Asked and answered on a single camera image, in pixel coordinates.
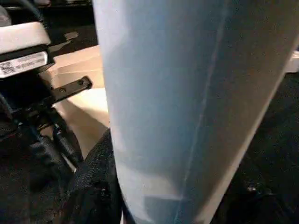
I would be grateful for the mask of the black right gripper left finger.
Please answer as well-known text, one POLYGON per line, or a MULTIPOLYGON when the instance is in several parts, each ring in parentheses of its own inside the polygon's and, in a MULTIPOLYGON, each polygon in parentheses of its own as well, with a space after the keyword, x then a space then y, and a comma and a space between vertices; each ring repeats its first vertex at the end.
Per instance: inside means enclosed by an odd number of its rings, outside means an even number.
POLYGON ((122 197, 107 129, 77 168, 62 206, 63 224, 118 224, 122 197))

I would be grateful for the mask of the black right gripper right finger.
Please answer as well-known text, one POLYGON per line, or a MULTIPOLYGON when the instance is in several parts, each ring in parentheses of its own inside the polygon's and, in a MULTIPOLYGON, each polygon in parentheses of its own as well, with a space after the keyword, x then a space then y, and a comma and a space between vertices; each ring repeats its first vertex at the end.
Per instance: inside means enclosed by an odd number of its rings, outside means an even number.
POLYGON ((297 224, 299 222, 299 183, 284 168, 266 172, 268 164, 256 164, 244 156, 220 205, 213 224, 297 224))

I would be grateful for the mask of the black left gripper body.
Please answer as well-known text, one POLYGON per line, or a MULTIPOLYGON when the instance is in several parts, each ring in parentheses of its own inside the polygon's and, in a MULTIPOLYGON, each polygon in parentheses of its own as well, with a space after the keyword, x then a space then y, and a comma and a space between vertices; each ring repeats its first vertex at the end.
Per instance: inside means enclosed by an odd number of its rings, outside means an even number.
MULTIPOLYGON (((1 140, 20 134, 30 145, 37 137, 64 137, 75 141, 77 137, 54 108, 53 88, 40 76, 14 76, 0 81, 0 111, 14 125, 14 130, 1 140)), ((78 165, 82 162, 78 145, 78 165)))

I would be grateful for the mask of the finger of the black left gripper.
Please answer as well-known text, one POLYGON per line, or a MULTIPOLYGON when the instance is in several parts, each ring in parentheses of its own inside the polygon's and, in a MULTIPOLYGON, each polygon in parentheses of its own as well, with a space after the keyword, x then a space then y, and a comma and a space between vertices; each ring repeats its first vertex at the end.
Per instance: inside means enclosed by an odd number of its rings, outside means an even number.
POLYGON ((52 95, 54 96, 55 102, 60 102, 76 94, 79 94, 82 91, 88 90, 92 88, 92 86, 92 81, 89 79, 89 77, 85 76, 81 79, 53 89, 52 95))
POLYGON ((30 189, 38 192, 55 182, 59 193, 64 194, 74 175, 67 161, 78 167, 78 141, 64 137, 37 137, 28 150, 37 162, 35 171, 30 174, 30 189))

